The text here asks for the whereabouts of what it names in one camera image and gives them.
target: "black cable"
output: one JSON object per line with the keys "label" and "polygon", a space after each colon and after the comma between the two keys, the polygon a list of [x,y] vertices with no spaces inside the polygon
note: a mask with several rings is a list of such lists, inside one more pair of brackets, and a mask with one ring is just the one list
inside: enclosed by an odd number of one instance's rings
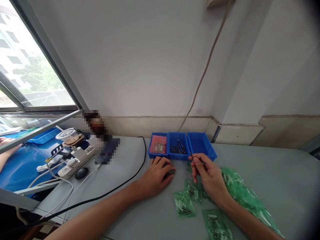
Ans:
{"label": "black cable", "polygon": [[29,223],[28,225],[25,225],[25,226],[22,226],[22,227],[14,228],[14,229],[12,229],[12,230],[9,230],[9,231],[7,231],[7,232],[2,233],[1,235],[7,236],[8,234],[10,234],[10,233],[12,233],[12,232],[14,232],[14,231],[27,230],[28,228],[30,228],[30,227],[32,227],[32,226],[36,226],[36,225],[39,225],[39,224],[41,224],[41,223],[43,223],[43,222],[47,222],[47,221],[50,220],[51,218],[54,218],[54,217],[56,217],[56,216],[58,216],[58,215],[60,215],[60,214],[62,214],[62,213],[65,213],[65,212],[67,212],[67,211],[69,211],[69,210],[71,210],[71,209],[73,209],[73,208],[75,208],[75,207],[78,207],[78,206],[80,206],[80,205],[83,205],[83,204],[86,204],[86,203],[89,203],[89,202],[93,202],[93,201],[99,200],[99,199],[101,199],[101,198],[109,195],[110,193],[114,192],[114,191],[117,190],[118,188],[122,187],[122,186],[125,185],[127,182],[131,181],[136,175],[138,175],[138,173],[140,172],[141,168],[143,167],[143,165],[144,165],[144,163],[145,163],[145,161],[146,161],[146,154],[147,154],[146,141],[144,140],[144,137],[143,137],[143,136],[140,136],[140,137],[143,138],[143,142],[144,142],[144,148],[145,148],[145,151],[144,151],[144,159],[143,159],[143,163],[142,163],[141,167],[139,168],[139,170],[137,171],[137,173],[136,173],[133,177],[131,177],[130,179],[128,179],[128,180],[125,181],[124,183],[120,184],[118,187],[112,189],[111,191],[109,191],[109,192],[101,195],[100,197],[92,198],[92,199],[89,199],[89,200],[86,200],[86,201],[83,201],[83,202],[74,204],[74,205],[72,205],[71,207],[68,207],[68,208],[66,208],[66,209],[64,209],[64,210],[61,210],[60,212],[57,212],[57,213],[55,213],[55,214],[52,214],[52,215],[49,216],[49,217],[40,219],[40,220],[35,221],[35,222],[33,222],[33,223]]}

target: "person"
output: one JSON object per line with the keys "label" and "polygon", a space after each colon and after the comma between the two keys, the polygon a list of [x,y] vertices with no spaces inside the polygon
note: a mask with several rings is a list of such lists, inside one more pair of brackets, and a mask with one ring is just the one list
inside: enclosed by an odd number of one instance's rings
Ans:
{"label": "person", "polygon": [[[5,138],[5,137],[0,137],[0,147],[13,141],[14,139],[11,138]],[[21,147],[21,144],[18,146],[15,146],[13,148],[11,148],[10,150],[1,153],[0,154],[0,173],[2,172],[2,169],[4,167],[4,165],[6,164],[7,160],[9,159],[9,157],[14,154],[19,148]]]}
{"label": "person", "polygon": [[[197,175],[200,175],[208,196],[250,239],[283,240],[229,195],[220,168],[205,154],[193,154],[191,166],[194,182],[197,183]],[[169,159],[165,157],[151,159],[150,167],[139,180],[79,213],[52,232],[46,240],[98,239],[127,208],[160,193],[173,179],[174,175],[169,175],[163,180],[164,175],[170,170],[175,170],[175,167]]]}

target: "blue plastic bin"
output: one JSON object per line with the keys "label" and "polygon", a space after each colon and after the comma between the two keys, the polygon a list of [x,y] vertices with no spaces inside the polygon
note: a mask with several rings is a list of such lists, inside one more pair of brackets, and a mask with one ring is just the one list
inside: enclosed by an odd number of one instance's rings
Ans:
{"label": "blue plastic bin", "polygon": [[188,132],[187,139],[191,153],[204,153],[212,161],[217,158],[217,154],[205,133]]}
{"label": "blue plastic bin", "polygon": [[29,139],[27,142],[36,143],[36,144],[44,144],[50,141],[52,138],[56,137],[56,135],[61,132],[58,128],[50,128],[49,130],[40,133],[34,138]]}
{"label": "blue plastic bin", "polygon": [[[152,137],[153,135],[157,135],[157,136],[165,136],[167,137],[167,153],[166,154],[160,154],[160,153],[150,153],[150,146],[151,146],[151,141],[152,141]],[[159,157],[168,157],[168,152],[169,152],[169,149],[168,149],[168,134],[167,133],[152,133],[151,134],[151,139],[150,139],[150,143],[149,143],[149,148],[148,148],[148,155],[149,155],[149,158],[155,158],[156,156],[159,156]]]}
{"label": "blue plastic bin", "polygon": [[[176,154],[176,153],[170,153],[170,146],[174,145],[174,146],[178,146],[178,143],[181,144],[178,139],[182,142],[182,144],[185,146],[186,149],[186,154]],[[188,146],[188,142],[187,142],[187,138],[186,138],[186,134],[185,133],[179,133],[179,132],[169,132],[169,152],[168,152],[168,156],[170,159],[178,159],[178,160],[183,160],[183,161],[187,161],[188,157],[190,156],[190,150],[189,150],[189,146]]]}

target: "hand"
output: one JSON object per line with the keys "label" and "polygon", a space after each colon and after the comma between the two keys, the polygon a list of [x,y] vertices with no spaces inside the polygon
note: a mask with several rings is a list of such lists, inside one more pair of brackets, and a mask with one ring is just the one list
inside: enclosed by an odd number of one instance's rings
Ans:
{"label": "hand", "polygon": [[[14,140],[14,138],[0,137],[0,147],[2,145],[5,145],[5,144],[13,141],[13,140]],[[6,152],[4,152],[2,154],[6,155],[9,158],[12,154],[14,154],[21,147],[21,145],[22,144],[19,144],[18,146],[15,146],[15,147],[11,148],[10,150],[8,150],[8,151],[6,151]]]}
{"label": "hand", "polygon": [[166,179],[162,180],[164,175],[170,170],[176,169],[171,165],[169,159],[165,157],[151,159],[149,169],[136,181],[141,198],[153,197],[160,193],[173,179],[173,175],[169,175]]}
{"label": "hand", "polygon": [[197,183],[197,175],[200,175],[204,190],[218,206],[222,204],[226,198],[230,197],[220,168],[205,154],[194,153],[191,166],[193,181]]}

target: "black mouse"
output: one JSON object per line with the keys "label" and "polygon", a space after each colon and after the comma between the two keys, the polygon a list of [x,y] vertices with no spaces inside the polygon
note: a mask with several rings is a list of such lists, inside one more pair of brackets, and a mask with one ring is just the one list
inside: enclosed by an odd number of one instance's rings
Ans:
{"label": "black mouse", "polygon": [[75,175],[75,179],[82,179],[88,174],[89,170],[87,168],[80,168]]}
{"label": "black mouse", "polygon": [[170,170],[169,172],[167,172],[167,173],[164,175],[164,177],[163,177],[162,180],[165,180],[169,175],[174,175],[174,174],[176,174],[176,171],[175,171],[175,170]]}

